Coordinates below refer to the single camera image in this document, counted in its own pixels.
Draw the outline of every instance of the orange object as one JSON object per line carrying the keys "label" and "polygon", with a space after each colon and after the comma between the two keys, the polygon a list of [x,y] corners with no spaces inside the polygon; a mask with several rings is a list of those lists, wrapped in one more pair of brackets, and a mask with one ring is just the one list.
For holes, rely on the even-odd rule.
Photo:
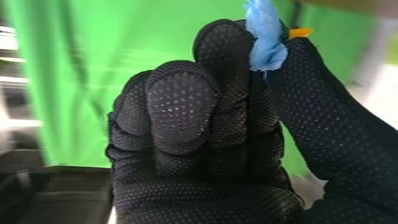
{"label": "orange object", "polygon": [[289,30],[289,39],[295,37],[307,37],[312,34],[311,28],[298,28]]}

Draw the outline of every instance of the dark floor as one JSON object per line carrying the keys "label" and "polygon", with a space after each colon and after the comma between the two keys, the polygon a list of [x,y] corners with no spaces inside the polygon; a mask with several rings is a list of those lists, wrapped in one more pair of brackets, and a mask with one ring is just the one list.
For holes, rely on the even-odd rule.
{"label": "dark floor", "polygon": [[108,169],[42,168],[37,150],[0,156],[0,223],[101,224],[110,214]]}

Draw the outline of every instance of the textured glove fabric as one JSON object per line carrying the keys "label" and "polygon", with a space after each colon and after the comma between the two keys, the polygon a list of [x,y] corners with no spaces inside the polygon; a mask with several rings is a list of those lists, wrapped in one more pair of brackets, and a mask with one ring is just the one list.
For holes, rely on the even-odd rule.
{"label": "textured glove fabric", "polygon": [[108,115],[119,223],[282,224],[302,211],[250,48],[243,27],[216,21],[197,63],[168,62],[128,81]]}
{"label": "textured glove fabric", "polygon": [[325,197],[296,223],[398,223],[398,132],[355,102],[305,38],[268,74],[280,120]]}

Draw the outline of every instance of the green backdrop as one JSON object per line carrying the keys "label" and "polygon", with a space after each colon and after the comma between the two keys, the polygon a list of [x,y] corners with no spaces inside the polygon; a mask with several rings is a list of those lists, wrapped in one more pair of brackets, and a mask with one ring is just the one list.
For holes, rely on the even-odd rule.
{"label": "green backdrop", "polygon": [[[206,23],[241,19],[243,0],[7,0],[17,31],[30,100],[42,120],[46,164],[108,167],[106,113],[131,75],[165,61],[191,59],[191,41]],[[284,21],[293,4],[275,0]],[[342,81],[358,59],[371,18],[305,6],[302,25]],[[286,137],[284,166],[305,163]]]}

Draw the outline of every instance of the blue plastic piece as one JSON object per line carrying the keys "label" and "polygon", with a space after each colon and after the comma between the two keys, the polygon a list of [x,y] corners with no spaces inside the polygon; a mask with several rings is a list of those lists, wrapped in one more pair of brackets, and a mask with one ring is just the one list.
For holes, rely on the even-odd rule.
{"label": "blue plastic piece", "polygon": [[270,0],[248,0],[245,5],[247,31],[255,37],[250,52],[250,70],[277,70],[287,57],[287,49],[280,43],[280,21]]}

